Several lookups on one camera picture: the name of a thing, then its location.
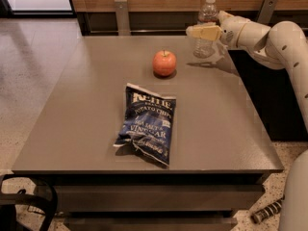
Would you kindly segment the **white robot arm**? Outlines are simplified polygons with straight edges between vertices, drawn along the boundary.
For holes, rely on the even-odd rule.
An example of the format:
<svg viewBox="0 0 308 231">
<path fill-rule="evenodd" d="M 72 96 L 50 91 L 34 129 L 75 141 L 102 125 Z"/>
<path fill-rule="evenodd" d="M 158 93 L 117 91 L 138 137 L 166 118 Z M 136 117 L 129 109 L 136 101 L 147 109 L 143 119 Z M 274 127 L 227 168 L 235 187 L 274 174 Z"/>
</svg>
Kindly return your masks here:
<svg viewBox="0 0 308 231">
<path fill-rule="evenodd" d="M 270 27 L 221 11 L 218 23 L 190 26 L 186 34 L 193 39 L 219 40 L 270 69 L 285 69 L 308 129 L 308 42 L 297 24 L 282 21 Z M 278 231 L 308 231 L 308 150 L 290 167 Z"/>
</svg>

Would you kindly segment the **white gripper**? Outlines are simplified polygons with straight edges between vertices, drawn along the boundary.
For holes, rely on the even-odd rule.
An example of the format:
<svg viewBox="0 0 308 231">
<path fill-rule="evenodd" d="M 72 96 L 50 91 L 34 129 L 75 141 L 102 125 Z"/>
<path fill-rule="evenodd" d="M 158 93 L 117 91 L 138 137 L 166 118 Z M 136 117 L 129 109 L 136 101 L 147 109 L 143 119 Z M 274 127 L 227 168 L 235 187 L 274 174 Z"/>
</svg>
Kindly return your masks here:
<svg viewBox="0 0 308 231">
<path fill-rule="evenodd" d="M 206 24 L 190 26 L 186 29 L 186 34 L 194 39 L 220 39 L 230 49 L 257 51 L 266 45 L 270 26 L 234 16 L 226 11 L 218 12 L 218 22 L 220 27 Z"/>
</svg>

